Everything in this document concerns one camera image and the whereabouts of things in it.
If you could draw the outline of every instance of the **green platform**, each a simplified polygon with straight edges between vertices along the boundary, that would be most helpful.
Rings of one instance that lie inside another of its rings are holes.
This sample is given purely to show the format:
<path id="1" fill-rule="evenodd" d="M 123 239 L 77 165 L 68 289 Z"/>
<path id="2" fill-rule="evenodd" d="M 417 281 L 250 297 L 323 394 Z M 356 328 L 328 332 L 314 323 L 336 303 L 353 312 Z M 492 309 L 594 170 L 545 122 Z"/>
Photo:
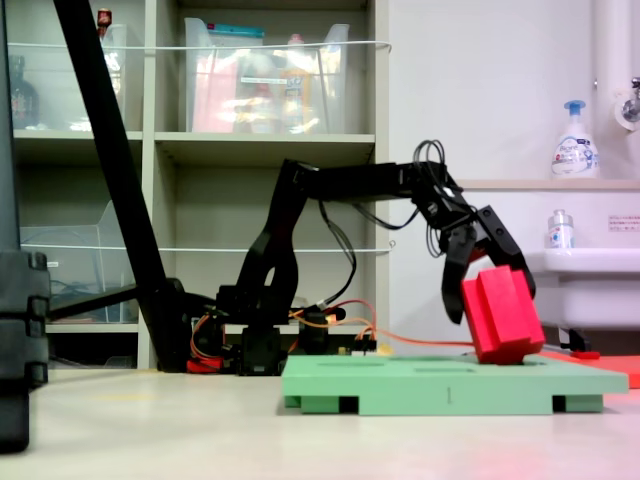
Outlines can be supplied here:
<path id="1" fill-rule="evenodd" d="M 474 356 L 290 356 L 285 406 L 303 413 L 530 415 L 601 412 L 627 376 L 537 355 L 524 365 L 479 365 Z"/>

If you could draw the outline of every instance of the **shelf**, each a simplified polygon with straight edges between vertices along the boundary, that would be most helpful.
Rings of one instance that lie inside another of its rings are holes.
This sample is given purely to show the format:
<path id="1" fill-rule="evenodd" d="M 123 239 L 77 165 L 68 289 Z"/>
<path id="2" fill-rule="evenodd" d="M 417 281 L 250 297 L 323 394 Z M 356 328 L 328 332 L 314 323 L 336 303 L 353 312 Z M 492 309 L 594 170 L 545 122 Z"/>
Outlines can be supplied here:
<path id="1" fill-rule="evenodd" d="M 226 325 L 227 335 L 240 335 L 245 325 Z M 364 325 L 338 325 L 329 329 L 329 335 L 357 335 L 364 329 Z M 278 325 L 282 335 L 297 335 L 298 325 Z"/>
<path id="2" fill-rule="evenodd" d="M 285 158 L 318 167 L 364 165 L 374 135 L 158 132 L 156 142 L 177 165 L 279 168 Z"/>
<path id="3" fill-rule="evenodd" d="M 573 178 L 565 180 L 460 180 L 465 190 L 493 191 L 640 191 L 640 180 Z"/>
<path id="4" fill-rule="evenodd" d="M 183 7 L 256 10 L 364 10 L 368 0 L 178 0 Z"/>
<path id="5" fill-rule="evenodd" d="M 137 323 L 61 323 L 47 324 L 51 333 L 138 333 Z"/>
<path id="6" fill-rule="evenodd" d="M 128 132 L 134 162 L 142 163 L 142 132 Z M 14 130 L 18 165 L 97 166 L 92 132 Z"/>

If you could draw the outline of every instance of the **white sink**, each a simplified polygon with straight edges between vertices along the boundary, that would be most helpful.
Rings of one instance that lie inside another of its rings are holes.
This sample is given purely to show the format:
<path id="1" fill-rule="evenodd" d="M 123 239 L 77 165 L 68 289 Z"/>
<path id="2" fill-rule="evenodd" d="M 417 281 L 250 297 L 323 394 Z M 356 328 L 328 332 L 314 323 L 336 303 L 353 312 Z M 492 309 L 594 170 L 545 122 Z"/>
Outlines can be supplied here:
<path id="1" fill-rule="evenodd" d="M 526 258 L 544 325 L 640 330 L 640 248 L 546 249 Z"/>

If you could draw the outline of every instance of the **faucet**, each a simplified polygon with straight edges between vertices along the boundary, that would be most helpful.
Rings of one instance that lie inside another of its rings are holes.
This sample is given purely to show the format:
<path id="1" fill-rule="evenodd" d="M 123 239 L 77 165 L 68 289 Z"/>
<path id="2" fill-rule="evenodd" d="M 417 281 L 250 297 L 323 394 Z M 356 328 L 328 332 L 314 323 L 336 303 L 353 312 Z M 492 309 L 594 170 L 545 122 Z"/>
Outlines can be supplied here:
<path id="1" fill-rule="evenodd" d="M 631 88 L 635 94 L 635 98 L 627 100 L 622 106 L 622 116 L 631 123 L 640 121 L 640 77 L 631 79 Z"/>

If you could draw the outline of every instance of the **pipe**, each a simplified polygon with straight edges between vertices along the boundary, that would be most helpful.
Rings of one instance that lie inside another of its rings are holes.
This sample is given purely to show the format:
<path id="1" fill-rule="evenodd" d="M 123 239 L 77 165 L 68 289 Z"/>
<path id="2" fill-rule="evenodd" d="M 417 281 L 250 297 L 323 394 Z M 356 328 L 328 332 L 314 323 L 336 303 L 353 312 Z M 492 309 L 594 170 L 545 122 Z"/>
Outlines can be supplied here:
<path id="1" fill-rule="evenodd" d="M 632 14 L 632 0 L 594 0 L 598 79 L 594 136 L 600 152 L 601 171 L 608 178 L 636 176 L 627 139 L 628 131 L 635 127 L 621 116 L 622 104 L 629 99 L 633 76 Z"/>

